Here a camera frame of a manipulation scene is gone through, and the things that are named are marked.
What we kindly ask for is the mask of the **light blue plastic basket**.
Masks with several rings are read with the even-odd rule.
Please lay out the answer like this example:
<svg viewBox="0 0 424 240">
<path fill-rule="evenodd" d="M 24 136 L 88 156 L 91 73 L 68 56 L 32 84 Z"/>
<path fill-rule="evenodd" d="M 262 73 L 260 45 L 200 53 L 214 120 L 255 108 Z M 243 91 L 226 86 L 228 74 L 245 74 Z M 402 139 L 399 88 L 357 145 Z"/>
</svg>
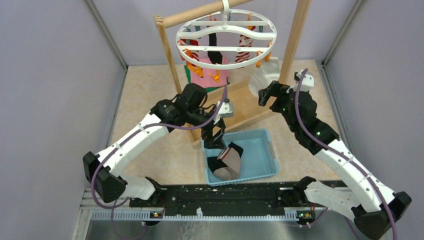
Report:
<svg viewBox="0 0 424 240">
<path fill-rule="evenodd" d="M 234 180 L 221 180 L 213 175 L 213 172 L 207 166 L 204 173 L 208 185 L 216 187 L 240 184 L 271 178 L 279 173 L 272 140 L 265 128 L 225 133 L 222 139 L 226 146 L 234 143 L 243 148 L 240 177 Z"/>
</svg>

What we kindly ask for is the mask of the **white round clip hanger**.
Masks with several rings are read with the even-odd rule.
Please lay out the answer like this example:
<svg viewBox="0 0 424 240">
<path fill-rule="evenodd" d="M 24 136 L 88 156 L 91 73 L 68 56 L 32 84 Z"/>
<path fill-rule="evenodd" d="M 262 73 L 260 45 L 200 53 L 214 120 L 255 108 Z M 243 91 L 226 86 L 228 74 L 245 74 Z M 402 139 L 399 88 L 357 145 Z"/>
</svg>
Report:
<svg viewBox="0 0 424 240">
<path fill-rule="evenodd" d="M 277 40 L 275 25 L 256 12 L 224 10 L 184 23 L 175 37 L 180 57 L 194 72 L 202 68 L 232 70 L 260 63 L 270 56 Z M 180 39 L 197 40 L 198 46 L 178 45 Z M 199 60 L 184 51 L 198 51 Z"/>
</svg>

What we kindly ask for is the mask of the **red white santa sock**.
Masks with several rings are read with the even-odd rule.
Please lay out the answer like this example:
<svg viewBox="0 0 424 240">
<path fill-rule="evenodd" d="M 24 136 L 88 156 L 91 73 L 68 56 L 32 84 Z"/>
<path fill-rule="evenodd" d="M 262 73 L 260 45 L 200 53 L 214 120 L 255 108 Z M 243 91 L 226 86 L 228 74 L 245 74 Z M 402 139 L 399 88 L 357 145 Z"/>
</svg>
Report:
<svg viewBox="0 0 424 240">
<path fill-rule="evenodd" d="M 177 44 L 179 46 L 198 46 L 199 42 L 195 39 L 179 39 L 177 41 Z M 199 60 L 199 51 L 198 50 L 189 50 L 189 51 L 184 51 L 184 53 L 191 57 L 192 59 L 198 61 Z"/>
</svg>

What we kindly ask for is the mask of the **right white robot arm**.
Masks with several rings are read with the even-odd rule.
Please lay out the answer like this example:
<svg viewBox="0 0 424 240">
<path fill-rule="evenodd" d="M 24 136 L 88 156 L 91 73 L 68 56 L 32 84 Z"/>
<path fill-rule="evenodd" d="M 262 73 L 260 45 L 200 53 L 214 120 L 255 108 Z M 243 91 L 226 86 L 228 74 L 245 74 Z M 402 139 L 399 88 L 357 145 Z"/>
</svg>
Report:
<svg viewBox="0 0 424 240">
<path fill-rule="evenodd" d="M 372 240 L 387 231 L 398 238 L 396 222 L 411 204 L 411 197 L 383 184 L 347 148 L 339 135 L 317 117 L 317 103 L 308 91 L 273 81 L 259 90 L 258 104 L 280 113 L 298 143 L 331 168 L 349 188 L 340 191 L 312 177 L 302 178 L 293 192 L 299 206 L 322 205 L 354 222 L 357 229 Z"/>
</svg>

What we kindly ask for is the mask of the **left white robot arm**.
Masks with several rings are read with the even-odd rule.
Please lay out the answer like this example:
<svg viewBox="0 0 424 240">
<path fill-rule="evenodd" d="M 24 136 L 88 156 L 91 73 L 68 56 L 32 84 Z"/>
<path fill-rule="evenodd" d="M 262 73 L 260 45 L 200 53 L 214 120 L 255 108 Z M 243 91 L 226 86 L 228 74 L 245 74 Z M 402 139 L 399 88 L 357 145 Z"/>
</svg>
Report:
<svg viewBox="0 0 424 240">
<path fill-rule="evenodd" d="M 103 209 L 114 209 L 118 204 L 109 203 L 119 198 L 141 199 L 147 206 L 160 202 L 159 187 L 148 177 L 125 180 L 121 174 L 127 165 L 149 145 L 173 130 L 201 130 L 201 139 L 206 149 L 224 149 L 224 117 L 229 113 L 228 88 L 224 87 L 221 99 L 206 111 L 203 102 L 207 91 L 195 84 L 187 84 L 182 93 L 173 99 L 163 99 L 126 135 L 107 148 L 83 158 L 85 177 L 90 183 L 94 202 Z"/>
</svg>

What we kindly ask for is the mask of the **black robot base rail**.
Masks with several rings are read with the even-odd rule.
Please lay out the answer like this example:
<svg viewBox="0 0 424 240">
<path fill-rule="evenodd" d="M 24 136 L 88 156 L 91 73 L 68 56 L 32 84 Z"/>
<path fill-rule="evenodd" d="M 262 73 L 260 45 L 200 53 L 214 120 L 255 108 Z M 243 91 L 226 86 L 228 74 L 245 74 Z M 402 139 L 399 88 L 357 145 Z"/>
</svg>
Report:
<svg viewBox="0 0 424 240">
<path fill-rule="evenodd" d="M 163 185 L 151 199 L 130 200 L 131 208 L 163 210 L 167 217 L 279 217 L 294 210 L 295 219 L 316 218 L 317 206 L 300 199 L 294 182 Z"/>
</svg>

